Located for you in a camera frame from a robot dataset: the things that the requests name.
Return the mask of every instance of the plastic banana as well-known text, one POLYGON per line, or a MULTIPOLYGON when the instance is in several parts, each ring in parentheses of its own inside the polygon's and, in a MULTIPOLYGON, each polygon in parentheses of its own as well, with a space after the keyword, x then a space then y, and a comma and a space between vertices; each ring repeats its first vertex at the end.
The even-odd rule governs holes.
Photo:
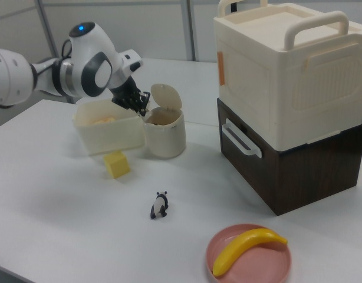
POLYGON ((246 250, 268 242, 280 242, 286 245, 287 239, 266 228, 252 229, 238 235, 216 258, 212 268, 213 275, 215 277, 223 275, 246 250))

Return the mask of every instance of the cream plastic container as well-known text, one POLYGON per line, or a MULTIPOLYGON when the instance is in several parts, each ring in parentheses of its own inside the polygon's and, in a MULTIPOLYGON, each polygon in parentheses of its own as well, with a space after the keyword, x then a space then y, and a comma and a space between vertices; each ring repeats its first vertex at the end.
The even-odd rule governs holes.
POLYGON ((151 87, 154 101, 160 106, 146 117, 144 130, 149 150, 157 157, 176 157, 186 147, 185 121, 178 92, 165 84, 151 87))
POLYGON ((219 98, 275 150, 362 122, 362 25, 342 12, 268 5, 214 19, 219 98))
POLYGON ((142 147, 146 141, 142 118, 111 99, 80 104, 73 122, 90 155, 142 147), (95 124, 106 118, 114 121, 95 124))

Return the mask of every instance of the stacked storage box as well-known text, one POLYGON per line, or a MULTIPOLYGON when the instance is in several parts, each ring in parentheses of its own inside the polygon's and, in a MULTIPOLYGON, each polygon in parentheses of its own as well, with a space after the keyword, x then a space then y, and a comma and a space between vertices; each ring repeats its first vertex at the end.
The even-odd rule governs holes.
POLYGON ((214 20, 222 152, 277 215, 355 186, 362 25, 266 1, 225 15, 232 2, 214 20))

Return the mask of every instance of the orange label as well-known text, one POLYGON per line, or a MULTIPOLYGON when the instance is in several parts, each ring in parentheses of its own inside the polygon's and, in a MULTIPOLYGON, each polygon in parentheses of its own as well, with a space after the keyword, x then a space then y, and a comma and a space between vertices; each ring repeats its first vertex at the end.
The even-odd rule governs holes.
POLYGON ((224 67, 223 67, 223 52, 218 52, 218 71, 219 71, 219 84, 224 85, 224 67))

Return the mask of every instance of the dark brown box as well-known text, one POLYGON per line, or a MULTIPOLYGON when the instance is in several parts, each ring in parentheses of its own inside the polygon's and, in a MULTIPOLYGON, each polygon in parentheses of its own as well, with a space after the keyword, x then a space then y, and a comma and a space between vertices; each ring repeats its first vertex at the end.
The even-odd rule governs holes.
POLYGON ((222 153, 276 215, 357 184, 362 157, 362 124, 333 137, 278 152, 220 99, 218 114, 222 153), (262 158, 243 154, 222 134, 226 118, 261 149, 262 158))

